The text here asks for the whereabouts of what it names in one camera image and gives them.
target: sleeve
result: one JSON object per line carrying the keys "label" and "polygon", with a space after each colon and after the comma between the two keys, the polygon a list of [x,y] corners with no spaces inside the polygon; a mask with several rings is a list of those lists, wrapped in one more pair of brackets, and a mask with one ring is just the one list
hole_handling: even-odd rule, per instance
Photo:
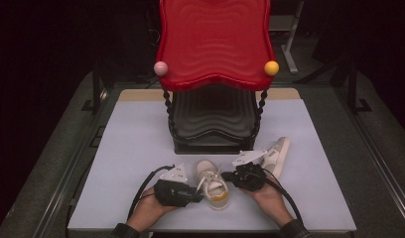
{"label": "sleeve", "polygon": [[281,228],[286,238],[314,238],[299,220],[293,220]]}
{"label": "sleeve", "polygon": [[140,232],[136,231],[134,228],[118,223],[115,229],[112,230],[108,238],[139,238]]}

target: human hand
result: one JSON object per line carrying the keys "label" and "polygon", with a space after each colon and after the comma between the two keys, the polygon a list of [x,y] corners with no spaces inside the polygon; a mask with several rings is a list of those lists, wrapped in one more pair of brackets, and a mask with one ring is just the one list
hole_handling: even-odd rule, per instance
{"label": "human hand", "polygon": [[[268,179],[278,184],[274,178]],[[284,204],[283,195],[276,188],[267,184],[267,182],[259,190],[249,191],[242,189],[242,191],[250,195],[257,202],[261,210],[276,222],[280,228],[293,220],[292,215]]]}
{"label": "human hand", "polygon": [[154,188],[150,187],[143,192],[141,199],[135,207],[131,217],[127,220],[126,224],[137,230],[143,232],[156,224],[166,213],[176,210],[176,206],[164,206],[160,204],[154,195]]}

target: shoe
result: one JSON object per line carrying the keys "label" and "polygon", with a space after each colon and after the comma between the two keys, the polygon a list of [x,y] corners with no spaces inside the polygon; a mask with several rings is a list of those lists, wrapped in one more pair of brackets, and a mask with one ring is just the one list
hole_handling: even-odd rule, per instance
{"label": "shoe", "polygon": [[197,190],[202,187],[209,206],[214,210],[225,209],[228,204],[228,188],[218,168],[211,161],[202,160],[197,163],[194,176],[199,183]]}
{"label": "shoe", "polygon": [[261,167],[266,170],[265,174],[267,176],[273,176],[276,179],[279,178],[287,151],[289,150],[289,145],[290,139],[288,137],[281,137],[262,157]]}

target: wire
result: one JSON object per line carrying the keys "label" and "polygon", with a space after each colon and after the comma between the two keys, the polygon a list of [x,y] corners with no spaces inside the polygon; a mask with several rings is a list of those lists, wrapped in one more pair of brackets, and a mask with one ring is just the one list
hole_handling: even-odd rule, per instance
{"label": "wire", "polygon": [[138,201],[141,199],[141,194],[143,193],[144,188],[146,188],[147,184],[150,182],[150,180],[153,178],[153,176],[154,176],[157,172],[159,172],[159,171],[161,171],[161,170],[171,170],[171,169],[173,169],[174,167],[175,167],[175,166],[171,166],[171,167],[170,167],[170,166],[160,167],[160,168],[156,169],[155,171],[151,172],[151,173],[147,176],[147,178],[144,180],[143,184],[141,184],[140,188],[138,189],[137,194],[136,194],[135,197],[134,197],[134,200],[132,201],[131,207],[129,208],[128,217],[127,217],[126,219],[128,219],[128,218],[131,216],[132,212],[133,212],[134,209],[135,209],[135,206],[137,206]]}
{"label": "wire", "polygon": [[275,189],[277,189],[280,193],[283,194],[283,196],[289,201],[290,205],[292,206],[293,211],[295,211],[295,215],[298,218],[298,220],[300,220],[302,222],[302,224],[304,224],[304,221],[302,220],[302,216],[301,213],[299,212],[298,206],[296,205],[295,201],[293,200],[293,198],[290,196],[290,194],[283,188],[283,186],[279,183],[276,184],[274,181],[268,179],[268,178],[263,178],[257,174],[254,173],[250,173],[250,172],[246,172],[245,174],[247,175],[251,175],[260,179],[264,179],[265,182],[267,182],[267,184],[271,185],[272,187],[274,187]]}
{"label": "wire", "polygon": [[150,193],[150,194],[147,194],[147,195],[145,195],[145,196],[141,196],[139,200],[141,200],[141,199],[143,199],[143,198],[146,198],[147,196],[151,196],[151,195],[154,195],[154,193]]}
{"label": "wire", "polygon": [[159,79],[156,78],[154,81],[150,82],[146,87],[144,87],[144,89],[149,89],[154,83],[158,82]]}
{"label": "wire", "polygon": [[273,173],[271,173],[269,170],[266,170],[266,169],[262,169],[264,172],[267,172],[281,187],[283,187],[281,184],[280,184],[280,182],[279,182],[279,180],[273,175]]}

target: orange ball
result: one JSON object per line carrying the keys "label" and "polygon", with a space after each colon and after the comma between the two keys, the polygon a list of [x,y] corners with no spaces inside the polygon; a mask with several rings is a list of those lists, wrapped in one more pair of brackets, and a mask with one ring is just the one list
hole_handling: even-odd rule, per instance
{"label": "orange ball", "polygon": [[268,61],[265,63],[264,71],[267,75],[274,76],[279,71],[279,64],[275,61]]}

